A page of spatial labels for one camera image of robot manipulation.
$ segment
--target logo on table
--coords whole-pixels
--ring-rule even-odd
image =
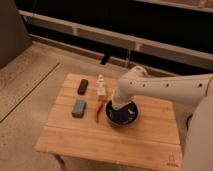
[[[172,154],[172,155],[169,155],[169,162],[166,163],[167,166],[170,166],[170,167],[179,167],[176,163],[175,163],[175,156]]]

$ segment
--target table top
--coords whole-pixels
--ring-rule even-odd
[[[81,79],[89,80],[84,96],[77,94]],[[127,126],[113,126],[103,108],[97,124],[94,119],[96,81],[95,76],[67,76],[35,149],[153,170],[180,170],[182,152],[172,103],[135,96],[134,102],[139,109],[135,122]],[[116,80],[105,78],[105,82],[110,99]],[[87,102],[82,119],[71,115],[76,99]]]

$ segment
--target red object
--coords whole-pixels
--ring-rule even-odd
[[[98,121],[99,121],[99,114],[100,114],[100,111],[103,108],[103,106],[104,106],[104,102],[99,101],[97,104],[96,110],[95,110],[95,122],[96,123],[98,123]]]

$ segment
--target table leg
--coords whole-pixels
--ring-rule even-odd
[[[53,156],[55,157],[55,159],[58,161],[61,169],[63,171],[65,171],[65,163],[64,163],[64,160],[61,158],[61,156],[57,155],[57,154],[53,154]]]

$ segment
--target wall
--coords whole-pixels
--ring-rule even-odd
[[[31,45],[13,0],[0,0],[0,68]]]

